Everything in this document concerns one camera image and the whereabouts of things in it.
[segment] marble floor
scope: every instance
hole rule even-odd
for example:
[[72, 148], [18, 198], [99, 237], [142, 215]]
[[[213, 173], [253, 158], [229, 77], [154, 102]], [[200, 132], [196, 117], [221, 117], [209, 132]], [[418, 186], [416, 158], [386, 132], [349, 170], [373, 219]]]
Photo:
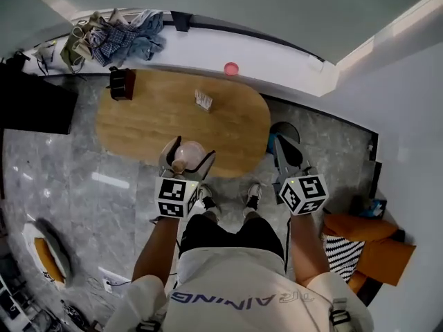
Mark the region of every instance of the marble floor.
[[[123, 158], [102, 148], [94, 130], [95, 114], [107, 76], [50, 77], [47, 81], [79, 93], [71, 134], [67, 136], [6, 130], [2, 206], [8, 226], [8, 243], [31, 291], [41, 305], [63, 317], [60, 299], [72, 302], [92, 321], [105, 323], [118, 298], [105, 292], [98, 266], [130, 278], [137, 256], [153, 225], [154, 177], [157, 170], [140, 161]], [[313, 165], [325, 175], [332, 212], [345, 211], [353, 194], [367, 192], [372, 163], [366, 148], [370, 133], [313, 111], [266, 100], [272, 124], [286, 120], [300, 132]], [[129, 183], [123, 189], [93, 180], [97, 172]], [[248, 186], [264, 185], [259, 213], [284, 244], [289, 212], [276, 205], [272, 182], [276, 178], [272, 156], [242, 178], [207, 178], [216, 192], [222, 215], [220, 225], [236, 231]], [[58, 231], [71, 256], [73, 286], [59, 292], [34, 267], [21, 235], [29, 219], [44, 218]], [[321, 213], [316, 215], [321, 222]], [[180, 234], [185, 222], [181, 223]], [[292, 277], [291, 264], [288, 275]]]

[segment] person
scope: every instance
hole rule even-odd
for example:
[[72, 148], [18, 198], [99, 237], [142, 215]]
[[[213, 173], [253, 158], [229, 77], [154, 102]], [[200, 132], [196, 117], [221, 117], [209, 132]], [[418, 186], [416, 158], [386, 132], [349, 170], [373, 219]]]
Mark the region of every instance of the person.
[[207, 185], [206, 210], [183, 233], [177, 288], [165, 296], [178, 219], [156, 224], [138, 258], [132, 283], [105, 332], [333, 331], [335, 301], [344, 302], [355, 331], [372, 331], [372, 318], [345, 281], [329, 271], [310, 214], [291, 217], [295, 282], [285, 277], [282, 244], [258, 213], [260, 184], [248, 191], [244, 225], [236, 234], [217, 225], [219, 208]]

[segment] white t-shirt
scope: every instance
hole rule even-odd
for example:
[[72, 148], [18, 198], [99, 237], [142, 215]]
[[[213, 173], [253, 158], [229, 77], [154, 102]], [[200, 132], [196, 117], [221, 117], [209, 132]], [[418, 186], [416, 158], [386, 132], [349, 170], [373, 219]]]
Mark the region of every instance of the white t-shirt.
[[357, 331], [373, 330], [361, 300], [336, 273], [307, 288], [284, 276], [282, 259], [255, 248], [197, 248], [182, 254], [167, 298], [158, 277], [131, 283], [105, 332], [333, 331], [332, 301], [346, 298]]

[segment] oval table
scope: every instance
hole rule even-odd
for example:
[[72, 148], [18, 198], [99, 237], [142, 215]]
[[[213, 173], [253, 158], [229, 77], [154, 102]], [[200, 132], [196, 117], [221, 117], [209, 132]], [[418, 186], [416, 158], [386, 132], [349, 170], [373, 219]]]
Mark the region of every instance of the oval table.
[[[132, 101], [103, 91], [96, 118], [102, 145], [112, 153], [157, 165], [164, 146], [177, 136], [216, 151], [210, 174], [237, 177], [263, 157], [271, 116], [251, 87], [211, 77], [137, 70]], [[213, 99], [208, 113], [195, 104], [198, 89]]]

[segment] black and white striped cushion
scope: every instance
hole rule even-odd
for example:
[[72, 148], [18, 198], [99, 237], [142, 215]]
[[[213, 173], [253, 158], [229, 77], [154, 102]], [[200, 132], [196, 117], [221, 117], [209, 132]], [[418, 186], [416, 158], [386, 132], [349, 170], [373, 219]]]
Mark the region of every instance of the black and white striped cushion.
[[346, 282], [354, 273], [365, 241], [349, 241], [344, 237], [326, 235], [326, 257], [331, 272], [338, 273]]

